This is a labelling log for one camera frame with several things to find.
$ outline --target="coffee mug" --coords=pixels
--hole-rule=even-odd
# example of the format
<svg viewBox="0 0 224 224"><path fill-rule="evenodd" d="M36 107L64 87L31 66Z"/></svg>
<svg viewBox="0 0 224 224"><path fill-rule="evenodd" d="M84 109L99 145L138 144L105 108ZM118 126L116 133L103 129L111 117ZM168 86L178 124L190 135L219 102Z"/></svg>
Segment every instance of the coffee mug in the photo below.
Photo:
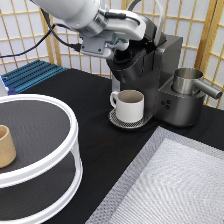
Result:
<svg viewBox="0 0 224 224"><path fill-rule="evenodd" d="M116 116L125 123L135 123L144 116L144 95L135 90L113 92L110 96L111 105L116 109Z"/></svg>
<svg viewBox="0 0 224 224"><path fill-rule="evenodd" d="M16 150L8 127L0 125L0 168L8 166L16 158Z"/></svg>

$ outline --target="mug handle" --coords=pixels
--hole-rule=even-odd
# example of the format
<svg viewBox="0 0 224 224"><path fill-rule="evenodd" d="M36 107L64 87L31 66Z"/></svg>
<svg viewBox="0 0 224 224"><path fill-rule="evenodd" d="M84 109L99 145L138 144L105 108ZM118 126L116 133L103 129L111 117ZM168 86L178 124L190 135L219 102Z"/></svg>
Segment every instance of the mug handle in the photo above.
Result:
<svg viewBox="0 0 224 224"><path fill-rule="evenodd" d="M116 109L116 104L114 103L114 95L118 95L119 94L119 92L117 92L117 91L114 91L114 92L112 92L111 93L111 95L110 95L110 103L111 103L111 105L112 105L112 107L114 107L115 109Z"/></svg>

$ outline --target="round tray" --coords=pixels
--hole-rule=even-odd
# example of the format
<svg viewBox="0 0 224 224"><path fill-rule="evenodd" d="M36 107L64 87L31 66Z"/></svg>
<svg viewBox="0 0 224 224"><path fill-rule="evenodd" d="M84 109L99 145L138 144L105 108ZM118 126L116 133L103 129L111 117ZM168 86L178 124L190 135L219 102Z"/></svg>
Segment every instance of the round tray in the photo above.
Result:
<svg viewBox="0 0 224 224"><path fill-rule="evenodd" d="M0 188L30 180L59 163L77 141L78 124L63 102L41 95L0 98L0 124L8 126L17 157L0 169Z"/></svg>
<svg viewBox="0 0 224 224"><path fill-rule="evenodd" d="M69 203L82 179L77 120L65 103L41 95L1 97L0 111L17 152L0 169L0 223L43 223Z"/></svg>

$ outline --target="stainless steel pitcher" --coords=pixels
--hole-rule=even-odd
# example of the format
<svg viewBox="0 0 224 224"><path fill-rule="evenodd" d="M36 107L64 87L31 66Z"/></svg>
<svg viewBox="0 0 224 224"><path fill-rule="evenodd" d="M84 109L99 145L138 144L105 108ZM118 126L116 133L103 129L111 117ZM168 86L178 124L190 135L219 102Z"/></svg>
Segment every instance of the stainless steel pitcher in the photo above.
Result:
<svg viewBox="0 0 224 224"><path fill-rule="evenodd" d="M180 68L175 71L173 90L183 95L195 95L202 91L214 99L219 99L222 92L202 81L203 73L195 68Z"/></svg>

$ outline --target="white mug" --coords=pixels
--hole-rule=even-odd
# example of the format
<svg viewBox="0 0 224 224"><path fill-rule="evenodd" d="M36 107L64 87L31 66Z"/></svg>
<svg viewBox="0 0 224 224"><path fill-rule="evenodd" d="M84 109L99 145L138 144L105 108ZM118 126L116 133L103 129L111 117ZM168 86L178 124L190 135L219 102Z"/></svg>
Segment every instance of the white mug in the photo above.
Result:
<svg viewBox="0 0 224 224"><path fill-rule="evenodd" d="M113 92L110 96L111 105L116 109L116 116L125 123L135 123L144 116L144 95L135 90Z"/></svg>

